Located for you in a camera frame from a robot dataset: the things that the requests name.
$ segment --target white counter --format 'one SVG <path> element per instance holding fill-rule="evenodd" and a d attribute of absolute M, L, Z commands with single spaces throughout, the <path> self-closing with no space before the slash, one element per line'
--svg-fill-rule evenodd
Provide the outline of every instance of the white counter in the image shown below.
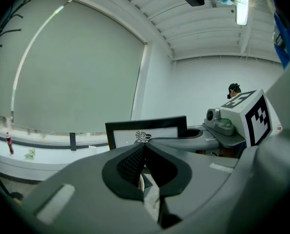
<path fill-rule="evenodd" d="M 34 148 L 36 155 L 29 160 L 24 155 L 31 148 L 13 144 L 14 154 L 11 155 L 7 143 L 0 140 L 0 173 L 23 179 L 46 180 L 78 159 L 109 151 L 109 146 L 77 151 Z"/>

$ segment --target fluorescent light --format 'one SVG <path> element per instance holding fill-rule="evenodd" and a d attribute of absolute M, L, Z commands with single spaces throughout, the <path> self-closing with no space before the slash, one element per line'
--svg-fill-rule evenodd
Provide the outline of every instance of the fluorescent light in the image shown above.
<path fill-rule="evenodd" d="M 236 5 L 236 23 L 246 25 L 249 11 L 249 0 L 237 0 Z"/>

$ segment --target monitor screen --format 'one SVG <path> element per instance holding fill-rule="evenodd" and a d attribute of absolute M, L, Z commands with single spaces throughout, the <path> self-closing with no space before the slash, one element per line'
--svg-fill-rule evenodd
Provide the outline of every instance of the monitor screen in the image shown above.
<path fill-rule="evenodd" d="M 110 149 L 147 143 L 152 138 L 184 137 L 186 116 L 106 123 Z"/>

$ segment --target red bottle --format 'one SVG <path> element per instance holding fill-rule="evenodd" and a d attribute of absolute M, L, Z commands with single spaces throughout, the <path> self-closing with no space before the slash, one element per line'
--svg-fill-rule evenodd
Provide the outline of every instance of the red bottle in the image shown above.
<path fill-rule="evenodd" d="M 8 132 L 6 134 L 7 134 L 6 141 L 7 141 L 8 147 L 9 147 L 9 152 L 10 152 L 10 154 L 14 154 L 14 149 L 13 149 L 13 146 L 12 146 L 12 144 L 13 144 L 12 143 L 12 139 L 8 135 Z"/>

